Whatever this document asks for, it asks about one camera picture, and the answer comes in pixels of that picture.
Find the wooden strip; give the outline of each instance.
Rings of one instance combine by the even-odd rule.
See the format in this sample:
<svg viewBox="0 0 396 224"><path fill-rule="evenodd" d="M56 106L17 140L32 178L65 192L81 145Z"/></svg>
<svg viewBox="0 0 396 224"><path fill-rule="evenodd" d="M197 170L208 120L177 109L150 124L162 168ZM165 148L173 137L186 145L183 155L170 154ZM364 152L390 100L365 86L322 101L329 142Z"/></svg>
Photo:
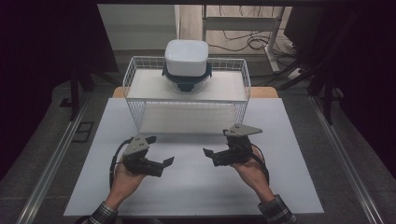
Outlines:
<svg viewBox="0 0 396 224"><path fill-rule="evenodd" d="M123 98L122 87L117 87L114 90L113 98ZM273 87L252 87L251 98L279 98L276 90Z"/></svg>

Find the metal rail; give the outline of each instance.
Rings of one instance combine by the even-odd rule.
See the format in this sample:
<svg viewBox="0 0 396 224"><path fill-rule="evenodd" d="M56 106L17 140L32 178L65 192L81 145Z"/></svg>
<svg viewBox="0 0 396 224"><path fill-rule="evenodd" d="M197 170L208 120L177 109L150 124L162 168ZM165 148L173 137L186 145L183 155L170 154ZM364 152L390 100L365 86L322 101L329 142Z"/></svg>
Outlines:
<svg viewBox="0 0 396 224"><path fill-rule="evenodd" d="M379 215L379 211L375 205L375 202L370 195L369 190L365 187L361 177L358 175L355 167L352 164L352 161L347 155L346 150L344 149L343 144L341 143L340 139L338 138L337 132L333 128L332 125L329 125L321 113L322 106L317 96L310 96L312 103L316 107L316 112L319 117L320 123L323 126L324 131L326 132L327 136L329 137L330 142L332 143L332 148L335 151L341 165L346 173L346 176L351 184L352 188L354 189L358 200L361 203L361 207L363 208L364 213L366 214L367 218L369 219L370 223L372 224L383 224L384 220Z"/></svg>
<svg viewBox="0 0 396 224"><path fill-rule="evenodd" d="M35 184L35 188L31 193L27 203L23 207L16 223L33 223L35 215L37 214L38 209L40 208L41 203L43 202L47 191L50 188L53 177L55 177L56 172L58 171L58 168L64 158L64 154L70 145L73 134L76 132L81 118L85 113L90 97L90 93L87 92L86 94L84 94L81 103L81 109L78 111L76 118L73 121L70 121L69 125L67 126L67 129L64 132L64 136L62 137L59 145L51 155L46 168L44 169L37 183Z"/></svg>

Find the human hand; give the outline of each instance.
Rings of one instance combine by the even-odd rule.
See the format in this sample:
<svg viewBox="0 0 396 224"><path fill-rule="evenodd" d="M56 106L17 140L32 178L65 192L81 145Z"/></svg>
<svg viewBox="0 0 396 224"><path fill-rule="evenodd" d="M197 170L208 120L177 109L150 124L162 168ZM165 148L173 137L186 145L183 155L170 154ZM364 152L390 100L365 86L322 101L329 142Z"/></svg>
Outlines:
<svg viewBox="0 0 396 224"><path fill-rule="evenodd" d="M254 146L252 146L252 149L253 153L264 161L259 150ZM238 172L242 180L256 192L262 203L269 203L275 198L261 166L253 158L244 163L231 164L231 166Z"/></svg>
<svg viewBox="0 0 396 224"><path fill-rule="evenodd" d="M137 190L144 177L145 175L130 173L121 159L116 167L114 181L105 204L117 210L120 204Z"/></svg>

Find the sleeve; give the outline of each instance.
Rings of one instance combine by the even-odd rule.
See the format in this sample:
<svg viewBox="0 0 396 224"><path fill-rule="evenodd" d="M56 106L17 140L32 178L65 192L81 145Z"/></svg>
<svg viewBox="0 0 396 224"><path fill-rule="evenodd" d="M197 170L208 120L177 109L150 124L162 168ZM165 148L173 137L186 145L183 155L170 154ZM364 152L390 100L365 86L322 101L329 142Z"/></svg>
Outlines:
<svg viewBox="0 0 396 224"><path fill-rule="evenodd" d="M116 219L117 210L111 209L102 202L96 211L83 224L110 224Z"/></svg>
<svg viewBox="0 0 396 224"><path fill-rule="evenodd" d="M259 209L269 224L302 224L289 210L279 195L267 204L259 204Z"/></svg>

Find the wrist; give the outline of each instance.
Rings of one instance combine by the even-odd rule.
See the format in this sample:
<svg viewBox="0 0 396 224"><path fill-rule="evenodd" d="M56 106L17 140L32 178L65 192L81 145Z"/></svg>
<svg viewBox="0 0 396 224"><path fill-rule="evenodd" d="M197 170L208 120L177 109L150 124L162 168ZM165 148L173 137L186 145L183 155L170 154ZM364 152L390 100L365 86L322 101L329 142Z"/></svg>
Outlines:
<svg viewBox="0 0 396 224"><path fill-rule="evenodd" d="M124 199L122 197L110 192L105 200L105 205L111 209L118 210L123 200Z"/></svg>
<svg viewBox="0 0 396 224"><path fill-rule="evenodd" d="M255 189L255 191L262 204L267 204L275 199L275 195L269 187Z"/></svg>

